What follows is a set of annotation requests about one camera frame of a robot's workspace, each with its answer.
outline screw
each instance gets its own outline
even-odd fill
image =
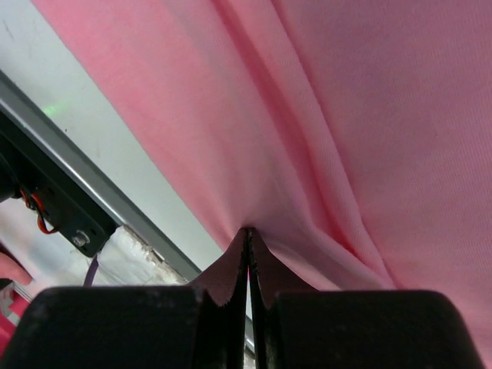
[[[71,242],[78,248],[81,248],[85,244],[91,242],[91,239],[85,234],[85,232],[77,230],[77,234],[71,238]]]

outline white surface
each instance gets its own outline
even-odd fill
[[[31,299],[53,286],[81,286],[91,259],[78,252],[60,234],[42,234],[36,226],[37,215],[22,200],[8,200],[0,208],[0,241],[33,277],[22,288]],[[94,285],[183,284],[151,248],[124,227],[111,236],[98,256],[99,268]]]
[[[221,255],[108,100],[28,0],[0,0],[0,69],[201,270]]]

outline dark mark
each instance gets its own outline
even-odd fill
[[[5,23],[5,20],[4,19],[2,19],[2,22],[3,22],[3,26],[4,26],[5,30],[7,31],[8,35],[10,36],[10,38],[12,39],[12,41],[15,41],[14,40],[14,35],[12,34],[12,32],[10,32],[10,29],[8,29],[7,23]]]

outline red fabric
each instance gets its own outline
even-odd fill
[[[34,3],[220,246],[441,291],[492,361],[492,3]]]

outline pink cloth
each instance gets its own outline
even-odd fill
[[[220,246],[443,292],[492,361],[492,3],[34,3]]]

